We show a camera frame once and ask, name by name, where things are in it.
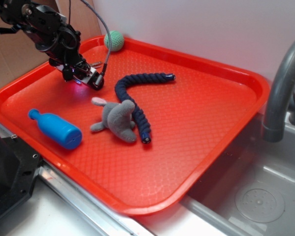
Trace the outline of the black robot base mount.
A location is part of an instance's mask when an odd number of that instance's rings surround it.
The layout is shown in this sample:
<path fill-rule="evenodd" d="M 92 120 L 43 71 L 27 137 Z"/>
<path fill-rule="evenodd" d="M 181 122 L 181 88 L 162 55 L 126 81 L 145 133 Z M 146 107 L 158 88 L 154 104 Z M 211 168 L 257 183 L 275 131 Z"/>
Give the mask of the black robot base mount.
<path fill-rule="evenodd" d="M 0 220 L 32 196 L 41 161 L 21 138 L 0 137 Z"/>

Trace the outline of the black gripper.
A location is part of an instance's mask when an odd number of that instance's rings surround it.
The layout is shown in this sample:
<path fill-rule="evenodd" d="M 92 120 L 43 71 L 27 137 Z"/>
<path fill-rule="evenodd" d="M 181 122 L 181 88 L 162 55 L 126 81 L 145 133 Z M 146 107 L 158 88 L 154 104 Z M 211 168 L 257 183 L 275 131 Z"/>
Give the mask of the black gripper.
<path fill-rule="evenodd" d="M 83 80 L 87 77 L 87 62 L 79 53 L 80 32 L 71 25 L 60 24 L 56 32 L 35 44 L 48 55 L 49 64 L 62 72 L 65 81 Z"/>

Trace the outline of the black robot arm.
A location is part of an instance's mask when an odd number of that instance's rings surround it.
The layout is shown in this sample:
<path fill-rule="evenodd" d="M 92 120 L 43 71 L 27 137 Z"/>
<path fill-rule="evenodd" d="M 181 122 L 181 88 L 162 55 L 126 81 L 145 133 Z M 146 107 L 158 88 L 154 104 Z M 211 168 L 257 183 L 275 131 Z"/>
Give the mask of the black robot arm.
<path fill-rule="evenodd" d="M 0 18 L 11 25 L 0 28 L 0 34 L 22 30 L 35 48 L 49 57 L 49 64 L 62 72 L 65 81 L 89 80 L 91 67 L 79 53 L 81 33 L 65 16 L 31 0 L 0 0 Z"/>

